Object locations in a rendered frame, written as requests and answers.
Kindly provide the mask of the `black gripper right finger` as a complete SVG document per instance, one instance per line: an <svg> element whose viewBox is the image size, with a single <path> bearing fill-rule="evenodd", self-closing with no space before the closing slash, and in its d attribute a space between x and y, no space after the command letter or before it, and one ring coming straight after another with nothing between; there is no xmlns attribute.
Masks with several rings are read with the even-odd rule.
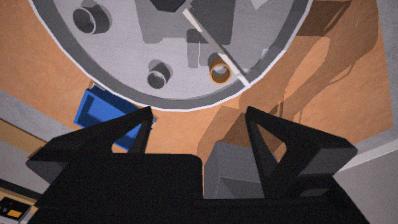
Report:
<svg viewBox="0 0 398 224"><path fill-rule="evenodd" d="M264 198L281 197L299 178L333 177L358 153L345 138L251 106L247 107L245 121ZM279 163L257 124L285 143L286 152Z"/></svg>

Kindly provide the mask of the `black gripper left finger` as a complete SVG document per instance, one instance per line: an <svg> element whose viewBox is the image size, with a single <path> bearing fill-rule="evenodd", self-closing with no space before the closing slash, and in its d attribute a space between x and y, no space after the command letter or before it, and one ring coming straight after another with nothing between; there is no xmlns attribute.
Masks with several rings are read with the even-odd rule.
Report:
<svg viewBox="0 0 398 224"><path fill-rule="evenodd" d="M127 153L145 153L152 122L151 106L146 106L129 114L54 137L41 149L113 152L113 143L141 124Z"/></svg>

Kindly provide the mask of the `grey metal bushing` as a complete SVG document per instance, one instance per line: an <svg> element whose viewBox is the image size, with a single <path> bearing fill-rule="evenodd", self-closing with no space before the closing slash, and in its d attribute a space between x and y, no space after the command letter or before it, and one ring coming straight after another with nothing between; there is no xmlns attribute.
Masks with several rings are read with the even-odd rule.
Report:
<svg viewBox="0 0 398 224"><path fill-rule="evenodd" d="M154 72L155 73L159 73L160 75L162 75L162 77L164 78L164 81L166 82L164 84L164 81L159 81L155 78L154 76ZM148 86L154 90L161 90L163 89L167 82L170 79L170 71L168 70L167 67L163 66L163 65L157 65L155 66L147 75L146 75L146 82L148 84Z"/></svg>
<svg viewBox="0 0 398 224"><path fill-rule="evenodd" d="M90 16L94 26L90 21ZM71 19L77 30L85 35L105 33L110 27L108 16L99 8L75 7L71 12Z"/></svg>

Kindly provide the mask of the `bronze bushing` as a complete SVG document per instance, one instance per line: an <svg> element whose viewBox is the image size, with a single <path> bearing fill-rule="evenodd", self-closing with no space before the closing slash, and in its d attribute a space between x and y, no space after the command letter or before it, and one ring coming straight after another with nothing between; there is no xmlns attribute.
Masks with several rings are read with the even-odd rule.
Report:
<svg viewBox="0 0 398 224"><path fill-rule="evenodd" d="M215 67L217 67L217 66L219 66L219 65L226 66L226 67L227 67L227 70L226 70L226 72L225 72L223 75L221 75L221 76L216 76L216 75L214 75L214 74L212 73L212 71L213 71L213 69L214 69ZM210 78L211 78L211 80L212 80L215 84L219 84L219 85L225 84L225 83L228 82L229 79L231 78L231 69L230 69L230 67L226 64L226 62L225 62L223 59L221 59L221 58L215 59L215 60L213 60L213 61L211 62L210 67L209 67L209 71L210 71ZM212 76L211 76L211 75L212 75Z"/></svg>

